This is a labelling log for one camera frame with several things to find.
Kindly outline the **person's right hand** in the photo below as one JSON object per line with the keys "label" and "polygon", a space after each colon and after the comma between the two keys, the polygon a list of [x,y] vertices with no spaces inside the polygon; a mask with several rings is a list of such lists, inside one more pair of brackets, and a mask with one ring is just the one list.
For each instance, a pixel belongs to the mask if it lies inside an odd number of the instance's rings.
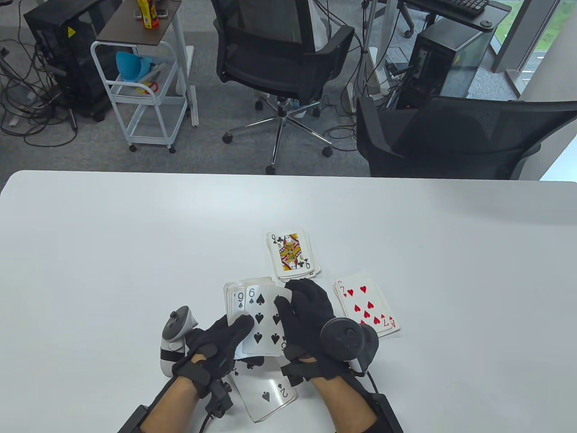
{"label": "person's right hand", "polygon": [[288,281],[286,289],[291,291],[291,300],[280,295],[274,300],[286,341],[283,353],[289,362],[281,367],[282,374],[293,387],[315,378],[342,378],[357,387],[357,376],[348,363],[321,342],[323,327],[335,318],[326,291],[306,278]]}

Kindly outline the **person's left hand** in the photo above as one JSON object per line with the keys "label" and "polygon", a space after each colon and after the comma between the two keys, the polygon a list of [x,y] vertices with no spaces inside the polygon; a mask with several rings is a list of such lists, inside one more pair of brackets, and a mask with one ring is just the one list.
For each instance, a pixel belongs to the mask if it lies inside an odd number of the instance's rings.
{"label": "person's left hand", "polygon": [[253,328],[251,315],[240,315],[232,324],[223,315],[210,328],[191,331],[185,338],[189,352],[172,367],[173,375],[191,381],[199,398],[205,398],[211,383],[232,371],[237,346]]}

